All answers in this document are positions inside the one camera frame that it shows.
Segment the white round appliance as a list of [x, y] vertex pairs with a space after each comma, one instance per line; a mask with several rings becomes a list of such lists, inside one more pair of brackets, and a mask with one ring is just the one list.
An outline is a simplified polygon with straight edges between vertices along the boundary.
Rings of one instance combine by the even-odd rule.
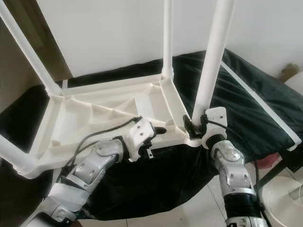
[[286, 86], [294, 89], [299, 93], [303, 93], [303, 71], [295, 74], [285, 82]]

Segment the white floor fan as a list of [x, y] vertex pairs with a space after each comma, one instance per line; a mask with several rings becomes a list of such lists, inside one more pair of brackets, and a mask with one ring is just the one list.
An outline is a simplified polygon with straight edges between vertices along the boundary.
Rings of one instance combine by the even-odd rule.
[[261, 190], [271, 227], [303, 227], [303, 183], [275, 176]]

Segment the white plastic table top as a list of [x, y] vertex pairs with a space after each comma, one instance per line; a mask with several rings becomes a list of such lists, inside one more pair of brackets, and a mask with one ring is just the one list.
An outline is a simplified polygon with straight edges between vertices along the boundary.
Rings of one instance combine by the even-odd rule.
[[123, 124], [140, 117], [165, 134], [151, 140], [151, 149], [175, 145], [199, 147], [190, 139], [183, 122], [188, 115], [172, 79], [161, 74], [67, 88], [51, 96], [28, 154], [42, 173], [63, 167], [82, 139], [89, 142], [125, 133]]

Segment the white plastic table leg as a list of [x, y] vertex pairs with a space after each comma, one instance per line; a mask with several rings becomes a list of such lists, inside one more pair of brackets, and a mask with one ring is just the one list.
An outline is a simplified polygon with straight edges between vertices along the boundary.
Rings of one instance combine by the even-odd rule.
[[15, 40], [15, 43], [17, 43], [17, 46], [24, 54], [26, 60], [30, 63], [33, 71], [43, 83], [47, 94], [49, 96], [63, 96], [62, 88], [52, 79], [52, 76], [43, 65], [41, 59], [22, 32], [17, 21], [15, 21], [15, 18], [9, 12], [9, 9], [3, 0], [0, 0], [0, 18]]
[[24, 153], [2, 135], [0, 135], [0, 157], [9, 162], [14, 170], [26, 179], [34, 179], [41, 174], [37, 168], [36, 158]]
[[217, 0], [216, 2], [204, 56], [203, 69], [191, 117], [191, 121], [195, 127], [201, 125], [201, 117], [208, 110], [211, 103], [236, 2], [237, 0]]
[[164, 78], [172, 79], [173, 72], [173, 1], [164, 0], [164, 25], [163, 25], [163, 66], [162, 75]]

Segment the brown fuzzy object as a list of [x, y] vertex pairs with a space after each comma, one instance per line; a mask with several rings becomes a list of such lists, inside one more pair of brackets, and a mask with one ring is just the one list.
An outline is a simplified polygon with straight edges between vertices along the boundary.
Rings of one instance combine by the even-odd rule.
[[282, 82], [288, 81], [290, 78], [292, 78], [294, 75], [299, 73], [301, 71], [301, 67], [297, 65], [296, 63], [288, 63], [279, 74], [279, 80]]

